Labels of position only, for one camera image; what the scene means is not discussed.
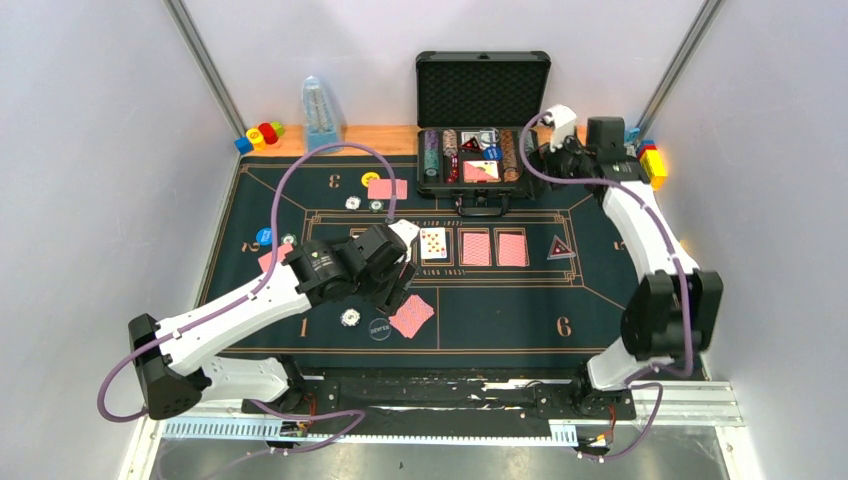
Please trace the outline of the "red-backed card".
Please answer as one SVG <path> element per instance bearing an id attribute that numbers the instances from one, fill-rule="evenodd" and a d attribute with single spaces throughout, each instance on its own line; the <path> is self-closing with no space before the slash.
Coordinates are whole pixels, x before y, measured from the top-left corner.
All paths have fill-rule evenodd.
<path id="1" fill-rule="evenodd" d="M 398 200 L 406 200 L 408 198 L 407 181 L 390 178 L 372 179 L 368 184 L 367 198 L 369 200 L 390 200 L 392 193 L 396 194 Z"/>
<path id="2" fill-rule="evenodd" d="M 435 309 L 419 295 L 411 295 L 398 311 L 389 317 L 389 323 L 404 338 L 412 339 L 434 314 Z"/>

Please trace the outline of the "white-blue poker chip stack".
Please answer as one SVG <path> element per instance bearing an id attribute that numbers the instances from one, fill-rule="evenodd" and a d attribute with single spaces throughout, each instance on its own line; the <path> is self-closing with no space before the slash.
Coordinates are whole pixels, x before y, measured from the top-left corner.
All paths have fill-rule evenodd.
<path id="1" fill-rule="evenodd" d="M 340 315 L 340 323 L 345 327 L 355 327 L 361 321 L 361 314 L 355 309 L 347 309 Z"/>

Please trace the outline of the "red triangular all-in marker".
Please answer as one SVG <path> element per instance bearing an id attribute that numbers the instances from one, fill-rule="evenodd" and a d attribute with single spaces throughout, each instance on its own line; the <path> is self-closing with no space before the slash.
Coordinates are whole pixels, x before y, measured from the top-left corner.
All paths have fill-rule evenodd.
<path id="1" fill-rule="evenodd" d="M 549 261 L 571 259 L 576 256 L 576 252 L 562 238 L 557 235 L 553 237 L 547 254 Z"/>

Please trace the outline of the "yellow big blind button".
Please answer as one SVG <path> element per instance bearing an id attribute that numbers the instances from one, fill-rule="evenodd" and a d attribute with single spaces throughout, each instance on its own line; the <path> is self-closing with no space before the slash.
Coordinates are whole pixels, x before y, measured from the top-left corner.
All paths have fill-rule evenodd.
<path id="1" fill-rule="evenodd" d="M 372 182 L 374 182 L 374 181 L 376 181 L 376 180 L 380 180 L 380 179 L 381 179 L 381 177 L 380 177 L 380 175 L 379 175 L 378 173 L 376 173 L 376 172 L 366 172 L 365 174 L 363 174 L 363 175 L 361 176 L 361 184 L 362 184 L 365 188 L 368 188 L 368 187 L 369 187 L 369 185 L 370 185 Z"/>

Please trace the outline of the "red-backed cards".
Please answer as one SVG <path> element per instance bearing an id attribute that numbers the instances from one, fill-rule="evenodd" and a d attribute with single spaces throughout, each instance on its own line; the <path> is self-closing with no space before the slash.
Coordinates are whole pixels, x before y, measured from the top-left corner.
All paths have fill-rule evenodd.
<path id="1" fill-rule="evenodd" d="M 280 244 L 274 252 L 269 251 L 258 258 L 258 264 L 262 273 L 266 273 L 272 266 L 272 261 L 280 262 L 285 256 L 293 250 L 290 243 Z"/>

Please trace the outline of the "blue small blind button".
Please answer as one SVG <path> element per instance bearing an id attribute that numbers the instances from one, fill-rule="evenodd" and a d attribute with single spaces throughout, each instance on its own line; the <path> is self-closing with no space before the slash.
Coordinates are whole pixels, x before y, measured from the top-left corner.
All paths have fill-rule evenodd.
<path id="1" fill-rule="evenodd" d="M 265 227 L 256 233 L 255 241 L 259 246 L 269 246 L 273 243 L 274 232 L 270 227 Z"/>

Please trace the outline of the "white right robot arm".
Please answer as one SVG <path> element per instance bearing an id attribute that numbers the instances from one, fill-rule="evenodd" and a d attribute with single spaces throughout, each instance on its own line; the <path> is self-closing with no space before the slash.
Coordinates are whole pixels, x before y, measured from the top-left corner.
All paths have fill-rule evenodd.
<path id="1" fill-rule="evenodd" d="M 652 173 L 629 153 L 620 117 L 592 117 L 586 140 L 576 136 L 576 116 L 555 105 L 532 117 L 520 135 L 542 123 L 553 132 L 533 155 L 519 153 L 526 170 L 554 186 L 580 185 L 598 200 L 633 263 L 636 291 L 622 315 L 620 335 L 585 366 L 585 380 L 571 390 L 571 403 L 596 417 L 624 390 L 651 372 L 686 378 L 697 353 L 711 342 L 723 282 L 702 269 L 682 248 L 656 202 Z"/>

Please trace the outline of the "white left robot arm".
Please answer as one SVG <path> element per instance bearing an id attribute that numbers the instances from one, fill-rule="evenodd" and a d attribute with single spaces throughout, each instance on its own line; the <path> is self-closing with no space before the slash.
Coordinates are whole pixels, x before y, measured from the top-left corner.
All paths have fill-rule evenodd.
<path id="1" fill-rule="evenodd" d="M 176 417 L 202 402 L 256 400 L 298 411 L 306 386 L 292 361 L 224 358 L 251 334 L 314 307 L 359 297 L 384 315 L 406 302 L 416 274 L 417 225 L 399 220 L 354 237 L 310 240 L 256 279 L 192 311 L 163 320 L 148 314 L 128 324 L 132 363 L 153 420 Z"/>

